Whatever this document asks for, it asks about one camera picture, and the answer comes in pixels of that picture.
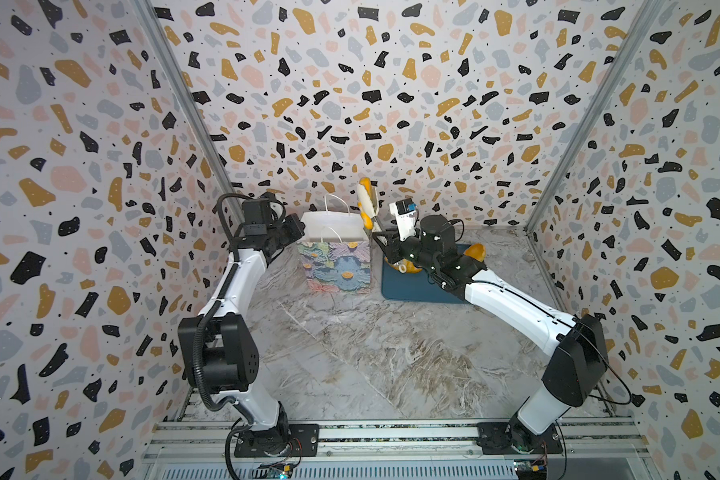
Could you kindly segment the floral paper gift bag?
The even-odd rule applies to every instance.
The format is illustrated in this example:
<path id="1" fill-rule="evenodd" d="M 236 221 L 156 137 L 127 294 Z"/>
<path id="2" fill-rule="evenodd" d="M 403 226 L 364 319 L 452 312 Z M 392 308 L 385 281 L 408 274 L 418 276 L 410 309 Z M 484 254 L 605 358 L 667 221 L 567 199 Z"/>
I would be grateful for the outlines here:
<path id="1" fill-rule="evenodd" d="M 309 288 L 324 293 L 369 291 L 371 246 L 361 215 L 327 193 L 323 208 L 304 212 L 301 221 L 305 231 L 297 250 Z"/>

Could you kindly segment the large oval seeded bread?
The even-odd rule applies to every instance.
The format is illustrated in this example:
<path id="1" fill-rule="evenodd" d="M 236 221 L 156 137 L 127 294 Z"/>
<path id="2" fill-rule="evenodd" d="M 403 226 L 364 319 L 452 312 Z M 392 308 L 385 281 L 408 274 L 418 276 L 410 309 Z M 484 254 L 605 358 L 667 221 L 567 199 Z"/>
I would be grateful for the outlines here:
<path id="1" fill-rule="evenodd" d="M 391 262 L 387 258 L 384 258 L 385 264 L 391 267 L 393 270 L 401 274 L 417 274 L 422 271 L 421 268 L 416 267 L 412 262 L 407 259 L 402 259 L 397 262 Z"/>

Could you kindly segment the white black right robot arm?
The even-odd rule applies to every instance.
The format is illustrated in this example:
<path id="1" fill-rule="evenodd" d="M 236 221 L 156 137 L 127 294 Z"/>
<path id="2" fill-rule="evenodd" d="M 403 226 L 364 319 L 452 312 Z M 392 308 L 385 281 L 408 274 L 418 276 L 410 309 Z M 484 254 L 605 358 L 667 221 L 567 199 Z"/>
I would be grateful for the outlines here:
<path id="1" fill-rule="evenodd" d="M 597 318 L 564 313 L 505 282 L 487 267 L 483 245 L 459 249 L 454 221 L 442 215 L 401 216 L 395 228 L 375 226 L 371 235 L 389 262 L 410 262 L 438 288 L 497 316 L 548 356 L 540 387 L 502 435 L 513 450 L 534 452 L 561 416 L 585 403 L 607 371 Z"/>

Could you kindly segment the small round orange bun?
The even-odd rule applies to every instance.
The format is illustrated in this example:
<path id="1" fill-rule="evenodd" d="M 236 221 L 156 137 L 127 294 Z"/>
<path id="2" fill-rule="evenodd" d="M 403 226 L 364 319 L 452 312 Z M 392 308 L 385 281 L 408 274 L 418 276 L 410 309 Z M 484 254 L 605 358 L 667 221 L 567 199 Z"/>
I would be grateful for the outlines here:
<path id="1" fill-rule="evenodd" d="M 483 263 L 486 258 L 486 248 L 482 243 L 476 243 L 469 246 L 464 251 L 464 255 L 476 260 L 477 262 Z"/>

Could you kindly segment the long oval brown bread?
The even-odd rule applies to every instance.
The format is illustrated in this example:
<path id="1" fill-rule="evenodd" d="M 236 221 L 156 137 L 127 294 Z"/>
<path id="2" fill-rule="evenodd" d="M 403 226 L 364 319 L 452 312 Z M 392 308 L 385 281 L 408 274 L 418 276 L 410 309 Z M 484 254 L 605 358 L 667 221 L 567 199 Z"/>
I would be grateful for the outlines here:
<path id="1" fill-rule="evenodd" d="M 367 177 L 362 178 L 358 183 L 356 193 L 364 228 L 372 231 L 375 226 L 374 218 L 376 217 L 377 206 L 374 200 L 375 193 L 371 180 Z"/>

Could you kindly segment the green circuit board left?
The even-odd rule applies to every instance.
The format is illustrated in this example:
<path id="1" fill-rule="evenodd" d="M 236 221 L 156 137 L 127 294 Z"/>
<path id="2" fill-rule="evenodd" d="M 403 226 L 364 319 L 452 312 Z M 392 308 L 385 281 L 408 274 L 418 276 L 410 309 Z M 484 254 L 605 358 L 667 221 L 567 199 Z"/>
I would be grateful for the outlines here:
<path id="1" fill-rule="evenodd" d="M 294 472 L 294 467 L 291 464 L 267 464 L 260 465 L 252 473 L 254 479 L 265 480 L 265 479 L 277 479 L 277 480 L 289 480 Z"/>

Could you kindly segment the circuit board right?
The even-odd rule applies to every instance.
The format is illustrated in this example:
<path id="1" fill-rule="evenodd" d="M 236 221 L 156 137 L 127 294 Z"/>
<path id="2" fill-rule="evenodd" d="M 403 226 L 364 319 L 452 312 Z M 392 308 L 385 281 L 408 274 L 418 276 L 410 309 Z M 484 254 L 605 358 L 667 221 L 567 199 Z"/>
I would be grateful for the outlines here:
<path id="1" fill-rule="evenodd" d="M 546 480 L 547 464 L 542 460 L 518 460 L 513 462 L 513 469 L 518 480 Z"/>

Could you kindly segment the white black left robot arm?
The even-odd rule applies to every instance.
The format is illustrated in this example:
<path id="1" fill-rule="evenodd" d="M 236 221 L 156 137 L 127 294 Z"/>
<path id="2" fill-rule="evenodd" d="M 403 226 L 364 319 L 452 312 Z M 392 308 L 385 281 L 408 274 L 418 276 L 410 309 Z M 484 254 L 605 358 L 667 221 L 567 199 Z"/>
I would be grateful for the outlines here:
<path id="1" fill-rule="evenodd" d="M 245 322 L 260 279 L 289 245 L 300 240 L 304 226 L 288 214 L 272 193 L 236 195 L 243 221 L 232 228 L 221 221 L 228 256 L 212 298 L 178 326 L 178 340 L 189 384 L 211 412 L 235 409 L 239 422 L 231 436 L 257 455 L 290 452 L 292 440 L 282 404 L 256 383 L 260 355 Z"/>

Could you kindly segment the teal rectangular tray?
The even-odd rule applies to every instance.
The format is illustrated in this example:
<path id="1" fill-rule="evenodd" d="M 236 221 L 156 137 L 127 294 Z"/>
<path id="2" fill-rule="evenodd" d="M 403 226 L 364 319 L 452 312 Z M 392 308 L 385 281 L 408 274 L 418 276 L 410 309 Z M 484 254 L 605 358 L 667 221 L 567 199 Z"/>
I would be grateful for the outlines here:
<path id="1" fill-rule="evenodd" d="M 474 276 L 486 270 L 487 267 L 484 262 L 474 260 Z M 390 300 L 466 304 L 466 287 L 440 288 L 422 271 L 417 274 L 389 273 L 385 271 L 382 274 L 382 294 Z"/>

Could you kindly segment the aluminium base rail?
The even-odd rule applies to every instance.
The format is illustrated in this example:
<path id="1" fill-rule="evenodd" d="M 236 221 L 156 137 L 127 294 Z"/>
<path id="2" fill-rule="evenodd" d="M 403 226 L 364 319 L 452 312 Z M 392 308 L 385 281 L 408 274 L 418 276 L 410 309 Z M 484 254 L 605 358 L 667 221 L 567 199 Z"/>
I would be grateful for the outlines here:
<path id="1" fill-rule="evenodd" d="M 557 421 L 532 453 L 502 439 L 497 419 L 307 420 L 295 422 L 289 453 L 239 446 L 229 422 L 158 425 L 139 479 L 254 479 L 260 465 L 291 464 L 290 479 L 517 479 L 513 462 L 542 460 L 547 479 L 658 479 L 633 421 Z"/>

